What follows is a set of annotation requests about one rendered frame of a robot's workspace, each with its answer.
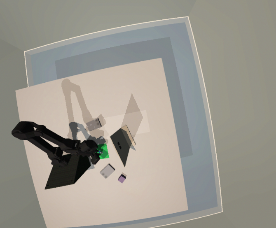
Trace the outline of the green translucent square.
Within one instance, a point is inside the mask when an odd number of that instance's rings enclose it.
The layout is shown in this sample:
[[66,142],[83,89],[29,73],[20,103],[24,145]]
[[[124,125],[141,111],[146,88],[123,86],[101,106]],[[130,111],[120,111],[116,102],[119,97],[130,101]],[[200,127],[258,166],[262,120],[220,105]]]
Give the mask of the green translucent square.
[[108,150],[107,150],[107,145],[106,144],[98,144],[98,148],[96,148],[97,150],[103,152],[103,154],[99,155],[100,156],[100,159],[104,159],[104,158],[109,158],[109,155],[108,155]]

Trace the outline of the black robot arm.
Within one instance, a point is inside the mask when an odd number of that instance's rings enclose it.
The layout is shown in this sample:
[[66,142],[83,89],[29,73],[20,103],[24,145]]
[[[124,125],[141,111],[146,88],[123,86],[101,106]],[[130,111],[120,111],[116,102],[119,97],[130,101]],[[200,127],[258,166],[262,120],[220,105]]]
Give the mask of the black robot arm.
[[[36,128],[36,130],[34,129]],[[12,130],[12,135],[19,140],[28,140],[36,147],[47,153],[52,165],[59,164],[59,167],[66,167],[69,162],[69,157],[63,156],[63,151],[75,155],[84,155],[89,150],[90,153],[98,148],[98,145],[93,140],[72,140],[63,138],[53,131],[47,129],[44,125],[38,125],[31,121],[20,121]],[[51,141],[59,147],[53,147],[43,138]],[[76,147],[75,144],[77,143]]]

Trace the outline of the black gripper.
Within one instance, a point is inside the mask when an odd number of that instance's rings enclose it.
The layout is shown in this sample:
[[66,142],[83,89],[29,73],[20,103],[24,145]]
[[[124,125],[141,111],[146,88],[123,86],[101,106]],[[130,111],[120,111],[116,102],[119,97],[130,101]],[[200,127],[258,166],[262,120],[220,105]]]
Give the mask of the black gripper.
[[100,160],[100,156],[99,156],[99,155],[101,155],[101,154],[99,154],[98,152],[99,152],[99,150],[97,150],[97,149],[95,149],[95,150],[93,151],[93,153],[90,153],[89,150],[88,150],[88,151],[86,151],[85,154],[82,155],[82,156],[83,156],[83,157],[85,157],[85,156],[87,156],[87,157],[91,156],[91,157],[92,157],[91,163],[92,163],[93,165],[96,165],[96,163]]

